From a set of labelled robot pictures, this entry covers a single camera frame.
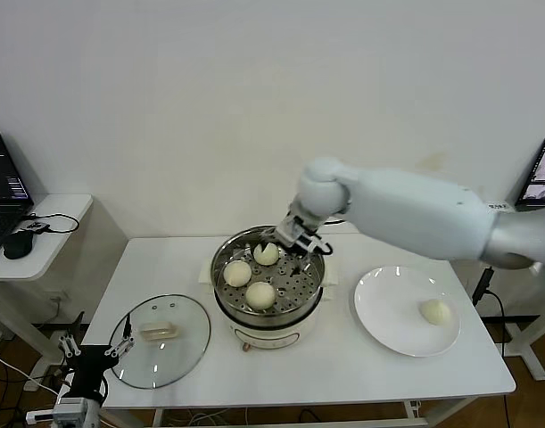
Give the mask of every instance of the robotic hand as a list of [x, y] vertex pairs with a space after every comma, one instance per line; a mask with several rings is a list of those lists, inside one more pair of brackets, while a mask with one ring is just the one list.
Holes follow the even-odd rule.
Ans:
[[330, 216], [430, 259], [479, 259], [508, 269], [545, 265], [545, 209], [494, 212], [464, 186], [400, 170], [314, 160], [274, 237], [296, 252], [331, 254], [317, 234]]

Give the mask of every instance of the floor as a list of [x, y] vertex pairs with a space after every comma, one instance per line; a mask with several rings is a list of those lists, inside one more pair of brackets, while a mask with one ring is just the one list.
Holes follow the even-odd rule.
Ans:
[[[500, 327], [488, 326], [494, 340], [500, 338]], [[534, 349], [545, 367], [545, 335], [535, 344]], [[37, 360], [37, 353], [22, 340], [15, 338], [10, 342], [1, 342], [0, 355], [12, 365], [28, 372]], [[545, 382], [535, 382], [520, 358], [507, 358], [508, 367], [516, 379], [516, 391], [508, 395], [508, 412], [511, 426], [515, 428], [536, 427], [545, 428]], [[0, 378], [4, 379], [5, 373], [0, 364]], [[20, 380], [21, 375], [9, 370], [9, 379]], [[58, 382], [54, 379], [54, 388]], [[18, 406], [23, 411], [49, 408], [54, 403], [54, 396], [45, 390], [38, 392], [21, 393], [22, 383], [9, 383], [7, 392], [3, 397], [5, 383], [0, 382], [0, 407]], [[422, 412], [430, 408], [434, 403], [424, 403]], [[388, 403], [377, 405], [349, 405], [349, 406], [316, 406], [306, 407], [311, 412], [304, 411], [303, 407], [262, 407], [251, 408], [246, 415], [243, 408], [230, 409], [219, 416], [214, 417], [216, 424], [245, 424], [248, 416], [249, 424], [279, 424], [296, 423], [301, 418], [304, 423], [314, 422], [317, 419], [327, 421], [350, 421], [366, 419], [385, 419], [404, 417], [402, 404]], [[214, 413], [218, 409], [206, 410], [206, 413]], [[202, 409], [192, 409], [193, 414], [203, 413]], [[135, 415], [146, 424], [153, 420], [152, 410], [135, 411]], [[0, 411], [0, 428], [4, 428], [16, 416], [20, 420], [20, 413], [13, 409]], [[171, 410], [165, 412], [163, 425], [185, 426], [191, 418], [189, 410]], [[201, 424], [211, 425], [212, 421], [205, 418]], [[465, 407], [452, 418], [443, 422], [441, 428], [458, 427], [505, 427], [504, 407], [502, 397], [481, 398]]]

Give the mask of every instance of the small robot arm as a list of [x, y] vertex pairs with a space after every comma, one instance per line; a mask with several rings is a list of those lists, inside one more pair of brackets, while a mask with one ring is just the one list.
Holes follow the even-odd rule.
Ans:
[[[83, 312], [74, 322], [79, 328]], [[116, 366], [134, 346], [131, 322], [126, 317], [123, 335], [117, 345], [80, 345], [76, 343], [74, 334], [69, 333], [60, 338], [60, 348], [69, 370], [74, 373], [70, 390], [62, 395], [49, 410], [35, 410], [26, 414], [29, 425], [51, 422], [51, 428], [99, 428], [100, 408], [105, 396], [100, 393], [103, 373]]]
[[317, 231], [331, 216], [430, 259], [545, 265], [545, 209], [495, 212], [464, 186], [395, 169], [356, 169], [334, 158], [305, 167], [274, 237], [294, 251], [330, 254]]

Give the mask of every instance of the power cord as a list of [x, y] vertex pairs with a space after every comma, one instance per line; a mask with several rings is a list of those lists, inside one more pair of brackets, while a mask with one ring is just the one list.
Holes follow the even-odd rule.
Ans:
[[302, 424], [304, 421], [303, 421], [303, 417], [305, 414], [309, 414], [311, 417], [314, 418], [314, 420], [316, 422], [318, 422], [319, 424], [322, 422], [322, 420], [318, 417], [318, 415], [316, 415], [314, 413], [313, 410], [309, 409], [309, 408], [303, 408], [300, 412], [300, 416], [298, 417], [298, 423]]
[[[502, 345], [501, 345], [501, 355], [502, 359], [506, 357], [505, 350], [506, 350], [506, 314], [504, 313], [504, 305], [502, 304], [502, 300], [500, 297], [498, 297], [498, 294], [495, 292], [491, 292], [488, 290], [488, 287], [490, 286], [490, 281], [492, 279], [492, 276], [494, 275], [494, 269], [492, 269], [492, 266], [487, 267], [483, 274], [480, 277], [480, 280], [478, 281], [478, 285], [475, 288], [475, 291], [472, 294], [472, 303], [474, 306], [478, 304], [478, 302], [481, 300], [481, 298], [485, 294], [490, 294], [491, 296], [494, 296], [494, 298], [498, 301], [498, 304], [500, 306], [500, 313], [502, 315]], [[506, 426], [507, 428], [511, 428], [510, 425], [510, 417], [508, 415], [508, 398], [506, 394], [502, 397], [504, 399], [504, 416], [506, 417]]]
[[112, 424], [110, 424], [110, 423], [105, 422], [103, 419], [100, 419], [100, 422], [101, 422], [102, 424], [104, 424], [104, 425], [108, 425], [110, 428], [118, 428], [118, 427], [115, 426], [115, 425], [112, 425]]
[[1, 397], [1, 400], [0, 400], [0, 408], [3, 406], [4, 399], [6, 398], [6, 392], [8, 392], [8, 369], [6, 368], [6, 366], [4, 367], [4, 376], [6, 377], [7, 382], [4, 383], [4, 391], [3, 391], [3, 396]]
[[[33, 377], [32, 379], [40, 380], [40, 379], [46, 379], [48, 377], [56, 377], [56, 374], [45, 374], [44, 376], [37, 376], [37, 377]], [[0, 382], [8, 382], [8, 383], [26, 383], [28, 381], [29, 379], [20, 379], [19, 381], [6, 381], [5, 379], [0, 378]]]
[[[500, 305], [500, 312], [502, 314], [502, 359], [506, 357], [505, 355], [505, 348], [506, 348], [506, 322], [505, 318], [506, 315], [504, 314], [504, 305], [502, 304], [502, 300], [495, 292], [491, 292], [490, 290], [485, 290], [484, 294], [490, 294], [491, 296], [494, 296], [494, 298], [498, 301], [498, 304]], [[506, 397], [506, 394], [503, 396], [504, 399], [504, 414], [506, 416], [506, 426], [507, 428], [511, 428], [510, 425], [510, 416], [508, 415], [508, 399]]]
[[24, 411], [20, 408], [23, 393], [24, 393], [24, 388], [21, 388], [21, 393], [19, 394], [19, 398], [16, 400], [16, 405], [14, 406], [14, 411], [12, 412], [12, 419], [8, 422], [8, 424], [6, 424], [7, 427], [11, 427], [12, 424], [14, 424], [14, 421], [16, 421], [17, 410], [21, 413], [20, 421], [22, 422], [22, 426], [26, 425], [26, 415]]
[[32, 213], [30, 213], [30, 214], [28, 214], [26, 216], [23, 216], [22, 219], [23, 220], [38, 220], [39, 218], [52, 218], [52, 217], [69, 218], [74, 223], [76, 223], [76, 225], [70, 230], [53, 230], [53, 229], [50, 228], [50, 226], [48, 226], [48, 227], [46, 227], [44, 229], [37, 230], [36, 231], [37, 234], [42, 234], [43, 232], [48, 233], [48, 234], [71, 234], [72, 232], [76, 232], [79, 229], [79, 221], [78, 221], [77, 218], [74, 218], [72, 216], [68, 216], [66, 214], [61, 214], [61, 213], [49, 214], [47, 216], [37, 216], [37, 214], [35, 212], [32, 212]]
[[16, 371], [16, 372], [19, 372], [21, 375], [25, 376], [26, 378], [28, 378], [29, 380], [31, 380], [32, 382], [34, 382], [36, 385], [38, 385], [40, 388], [44, 388], [45, 390], [47, 391], [50, 391], [52, 394], [54, 394], [55, 396], [58, 396], [58, 393], [54, 390], [51, 390], [50, 388], [48, 388], [47, 386], [44, 386], [42, 383], [36, 381], [35, 379], [33, 379], [32, 377], [28, 376], [26, 373], [24, 373], [22, 370], [20, 370], [19, 368], [16, 368], [15, 366], [13, 365], [10, 365], [8, 364], [6, 361], [4, 361], [2, 358], [0, 358], [0, 363], [4, 364], [5, 367], [9, 367], [11, 368], [12, 370]]
[[187, 423], [186, 426], [194, 426], [195, 424], [199, 424], [200, 421], [202, 421], [203, 419], [209, 419], [213, 425], [218, 425], [215, 420], [214, 420], [214, 417], [217, 417], [219, 415], [222, 415], [223, 413], [227, 412], [228, 410], [230, 410], [230, 408], [224, 408], [222, 410], [219, 410], [217, 412], [214, 412], [214, 413], [209, 413], [209, 414], [206, 414], [206, 413], [197, 413], [195, 415], [192, 415], [191, 416], [191, 419], [189, 420], [189, 422]]
[[60, 297], [54, 297], [51, 299], [54, 303], [56, 303], [56, 313], [49, 317], [46, 321], [44, 321], [42, 324], [37, 325], [37, 329], [40, 330], [42, 327], [44, 327], [48, 323], [52, 323], [59, 315], [60, 315], [60, 306], [62, 304], [62, 299]]

